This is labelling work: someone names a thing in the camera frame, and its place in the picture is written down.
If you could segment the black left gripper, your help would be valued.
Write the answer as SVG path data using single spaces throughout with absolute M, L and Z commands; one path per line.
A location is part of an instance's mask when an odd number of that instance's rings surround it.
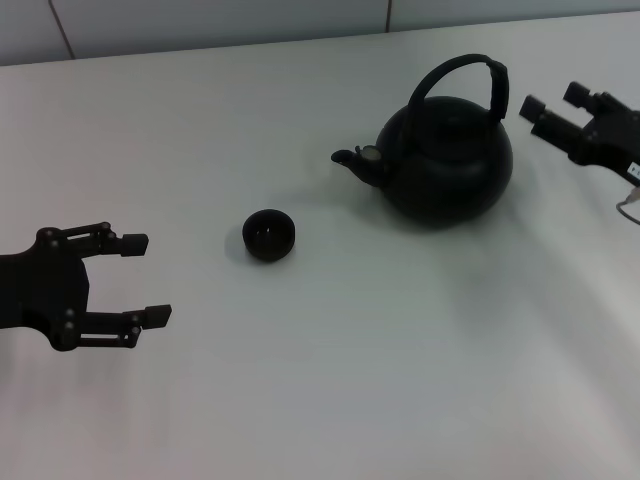
M 164 328 L 170 305 L 122 313 L 86 312 L 89 282 L 82 258 L 144 256 L 146 234 L 119 237 L 108 222 L 46 227 L 27 250 L 1 257 L 1 327 L 29 328 L 52 348 L 134 348 L 144 330 Z

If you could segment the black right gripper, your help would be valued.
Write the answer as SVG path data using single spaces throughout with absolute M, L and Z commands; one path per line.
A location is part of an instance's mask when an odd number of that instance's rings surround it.
M 563 100 L 592 115 L 582 130 L 528 95 L 519 115 L 532 124 L 531 134 L 561 151 L 572 151 L 569 159 L 580 166 L 600 166 L 629 183 L 639 182 L 639 111 L 610 93 L 592 93 L 573 81 Z

